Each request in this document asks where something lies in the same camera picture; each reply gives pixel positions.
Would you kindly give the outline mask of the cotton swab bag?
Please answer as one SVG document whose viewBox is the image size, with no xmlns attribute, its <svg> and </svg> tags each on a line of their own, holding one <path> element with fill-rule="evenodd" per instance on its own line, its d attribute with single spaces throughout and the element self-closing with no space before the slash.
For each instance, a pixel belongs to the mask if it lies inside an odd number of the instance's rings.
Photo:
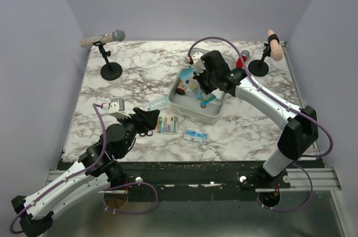
<svg viewBox="0 0 358 237">
<path fill-rule="evenodd" d="M 194 97 L 200 102 L 205 102 L 206 105 L 216 99 L 212 93 L 206 94 L 200 87 L 199 82 L 194 78 L 196 76 L 192 68 L 186 68 L 179 73 L 179 78 L 191 91 Z"/>
</svg>

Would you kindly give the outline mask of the amber medicine bottle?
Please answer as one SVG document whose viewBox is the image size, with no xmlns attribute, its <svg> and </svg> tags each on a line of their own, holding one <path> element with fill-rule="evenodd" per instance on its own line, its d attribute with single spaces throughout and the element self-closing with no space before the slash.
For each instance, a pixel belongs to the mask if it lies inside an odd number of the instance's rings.
<svg viewBox="0 0 358 237">
<path fill-rule="evenodd" d="M 187 86 L 184 84 L 184 82 L 179 81 L 179 83 L 175 89 L 175 92 L 179 95 L 184 95 L 184 94 L 186 94 L 186 89 L 187 89 Z"/>
</svg>

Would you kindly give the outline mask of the grey medicine kit case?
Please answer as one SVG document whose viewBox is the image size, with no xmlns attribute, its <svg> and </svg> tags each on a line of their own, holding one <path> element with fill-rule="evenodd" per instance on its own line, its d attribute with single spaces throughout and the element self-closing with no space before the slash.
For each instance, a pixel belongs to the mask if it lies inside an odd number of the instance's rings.
<svg viewBox="0 0 358 237">
<path fill-rule="evenodd" d="M 221 116 L 227 95 L 219 90 L 214 91 L 217 99 L 208 103 L 205 108 L 202 108 L 200 102 L 194 96 L 186 93 L 184 95 L 177 94 L 176 88 L 180 82 L 180 73 L 185 69 L 179 70 L 168 92 L 169 110 L 178 115 L 188 117 L 193 121 L 205 124 L 216 123 Z"/>
</svg>

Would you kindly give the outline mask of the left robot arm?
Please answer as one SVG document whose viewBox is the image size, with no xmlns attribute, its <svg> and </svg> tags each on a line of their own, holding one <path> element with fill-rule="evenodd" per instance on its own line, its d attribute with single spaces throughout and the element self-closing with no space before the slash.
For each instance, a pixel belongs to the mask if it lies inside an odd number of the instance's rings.
<svg viewBox="0 0 358 237">
<path fill-rule="evenodd" d="M 11 201 L 16 212 L 13 220 L 21 227 L 16 231 L 12 223 L 12 234 L 40 236 L 51 228 L 56 215 L 78 200 L 102 189 L 128 186 L 118 160 L 132 149 L 137 136 L 153 135 L 160 111 L 135 107 L 133 113 L 127 115 L 113 103 L 94 103 L 92 106 L 95 112 L 106 110 L 117 119 L 117 123 L 105 126 L 99 117 L 102 135 L 97 143 L 88 147 L 65 173 L 43 189 L 29 196 L 17 196 Z"/>
</svg>

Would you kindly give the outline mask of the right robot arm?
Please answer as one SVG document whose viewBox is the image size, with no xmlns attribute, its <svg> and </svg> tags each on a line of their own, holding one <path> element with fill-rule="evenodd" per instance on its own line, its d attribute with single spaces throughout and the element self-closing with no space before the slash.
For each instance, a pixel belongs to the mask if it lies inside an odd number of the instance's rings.
<svg viewBox="0 0 358 237">
<path fill-rule="evenodd" d="M 269 188 L 277 175 L 298 160 L 318 139 L 316 111 L 311 107 L 291 105 L 260 85 L 243 68 L 231 69 L 217 50 L 204 54 L 193 64 L 194 79 L 209 94 L 219 89 L 242 99 L 270 118 L 282 131 L 277 149 L 264 162 L 257 174 L 258 183 Z"/>
</svg>

